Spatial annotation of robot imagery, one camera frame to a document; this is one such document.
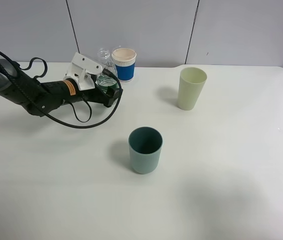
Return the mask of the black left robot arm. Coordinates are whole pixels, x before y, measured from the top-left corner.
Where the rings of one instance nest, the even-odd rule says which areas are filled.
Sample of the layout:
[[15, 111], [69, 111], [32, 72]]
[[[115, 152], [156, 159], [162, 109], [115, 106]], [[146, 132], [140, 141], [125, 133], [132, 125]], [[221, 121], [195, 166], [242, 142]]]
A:
[[43, 117], [76, 102], [98, 103], [109, 108], [121, 96], [120, 87], [103, 90], [98, 85], [99, 75], [105, 74], [112, 79], [116, 76], [87, 56], [75, 53], [63, 80], [43, 83], [39, 79], [48, 72], [46, 61], [43, 61], [42, 74], [30, 77], [26, 73], [36, 60], [32, 58], [28, 67], [22, 68], [0, 51], [0, 96], [22, 106], [30, 115]]

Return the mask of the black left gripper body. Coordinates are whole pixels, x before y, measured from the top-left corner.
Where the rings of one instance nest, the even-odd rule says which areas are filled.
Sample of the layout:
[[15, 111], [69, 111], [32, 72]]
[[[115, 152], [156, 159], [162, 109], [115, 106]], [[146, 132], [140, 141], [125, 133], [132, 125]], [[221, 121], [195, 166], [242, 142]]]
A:
[[62, 105], [87, 101], [107, 105], [107, 97], [98, 88], [79, 90], [71, 79], [41, 83], [47, 93], [40, 96], [40, 106], [45, 110], [55, 110]]

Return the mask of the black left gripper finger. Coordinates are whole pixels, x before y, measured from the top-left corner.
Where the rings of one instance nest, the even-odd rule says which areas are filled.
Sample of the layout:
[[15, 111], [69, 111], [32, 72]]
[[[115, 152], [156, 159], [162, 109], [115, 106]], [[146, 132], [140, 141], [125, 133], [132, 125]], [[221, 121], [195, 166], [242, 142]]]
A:
[[120, 98], [122, 93], [123, 93], [123, 89], [121, 87], [119, 88], [108, 87], [105, 93], [107, 100], [103, 105], [107, 108], [110, 108]]

